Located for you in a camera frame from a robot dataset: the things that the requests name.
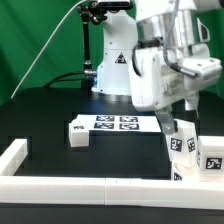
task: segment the white paper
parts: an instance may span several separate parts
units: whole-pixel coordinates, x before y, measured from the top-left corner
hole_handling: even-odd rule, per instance
[[[161,132],[155,116],[79,114],[76,119],[85,123],[89,130]]]

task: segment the black cable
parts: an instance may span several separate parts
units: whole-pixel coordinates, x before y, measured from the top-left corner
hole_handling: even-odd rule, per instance
[[[60,79],[63,79],[63,78],[66,78],[66,77],[70,77],[70,76],[73,76],[73,75],[84,75],[84,72],[69,72],[69,73],[66,73],[64,75],[60,75],[60,76],[52,79],[50,82],[48,82],[47,84],[45,84],[43,87],[48,88],[55,81],[60,80]]]
[[[49,88],[53,83],[57,82],[72,82],[72,81],[83,81],[87,79],[62,79],[62,80],[54,80],[48,83],[48,85],[44,85],[44,88]]]
[[[137,59],[136,59],[136,50],[138,49],[138,47],[139,47],[139,43],[137,43],[132,50],[132,66],[133,66],[133,69],[134,69],[135,73],[139,77],[141,77],[141,73],[139,72],[139,69],[138,69],[138,66],[137,66]]]

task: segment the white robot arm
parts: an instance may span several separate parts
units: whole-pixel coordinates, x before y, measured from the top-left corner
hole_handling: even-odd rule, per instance
[[[201,10],[221,7],[219,1],[197,1]],[[167,109],[185,99],[197,110],[197,92],[217,82],[222,67],[210,58],[209,31],[196,15],[193,0],[135,0],[139,44],[129,68],[133,105],[155,111],[165,134],[173,133]]]
[[[130,0],[98,0],[100,6],[115,9],[128,7],[131,3]],[[139,111],[155,111],[163,132],[171,134],[175,127],[168,109],[170,105],[185,99],[186,110],[197,110],[198,91],[215,84],[220,77],[220,60],[210,57],[208,47],[204,44],[210,39],[209,31],[197,18],[196,12],[221,8],[224,3],[221,0],[135,0],[134,3],[137,30],[133,22],[126,26],[119,24],[119,19],[124,20],[127,15],[114,18],[114,22],[116,14],[112,15],[112,19],[109,17],[109,22],[105,23],[104,44],[108,52],[105,51],[104,61],[98,69],[98,84],[93,90],[111,96],[120,90],[122,93],[124,86],[123,93],[128,95],[127,65],[123,64],[121,70],[121,64],[115,65],[114,61],[119,48],[122,51],[127,49],[129,55],[134,48],[129,66],[132,103]],[[119,43],[115,32],[119,32],[117,35],[120,35],[123,47],[115,44]],[[107,47],[107,42],[116,47]],[[109,65],[106,60],[108,53],[113,66],[110,64],[106,68]]]

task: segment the robotic manipulator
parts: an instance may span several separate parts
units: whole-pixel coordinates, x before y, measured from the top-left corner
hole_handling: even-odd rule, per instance
[[[136,6],[136,20],[126,10]],[[129,97],[138,111],[155,111],[164,134],[176,125],[170,106],[185,99],[197,114],[198,91],[216,84],[222,67],[205,42],[198,11],[224,7],[221,0],[98,0],[92,22],[104,21],[104,59],[93,94],[111,101]]]

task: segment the black and white pattern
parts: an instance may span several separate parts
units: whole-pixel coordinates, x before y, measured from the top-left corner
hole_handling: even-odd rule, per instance
[[[83,126],[74,126],[73,128],[74,128],[75,130],[82,130],[82,129],[84,129]]]
[[[190,138],[190,139],[188,139],[188,140],[187,140],[187,145],[188,145],[188,150],[189,150],[189,152],[193,152],[193,151],[196,149],[194,138]]]
[[[206,170],[221,170],[222,158],[207,158]]]
[[[177,139],[177,138],[171,138],[170,149],[177,151],[177,152],[181,152],[182,151],[182,140]]]
[[[120,124],[120,130],[139,130],[139,124],[134,124],[134,123],[125,123],[125,124]]]
[[[177,174],[177,173],[174,172],[174,180],[175,181],[182,181],[183,178],[179,174]]]
[[[120,117],[120,122],[137,123],[138,117],[132,117],[132,116]]]
[[[114,129],[114,123],[100,123],[96,122],[94,125],[94,129],[102,129],[102,130],[112,130]]]
[[[198,151],[198,155],[197,155],[197,163],[198,163],[198,166],[200,167],[200,162],[201,162],[201,154],[200,152]]]
[[[114,122],[115,116],[97,116],[96,121]]]

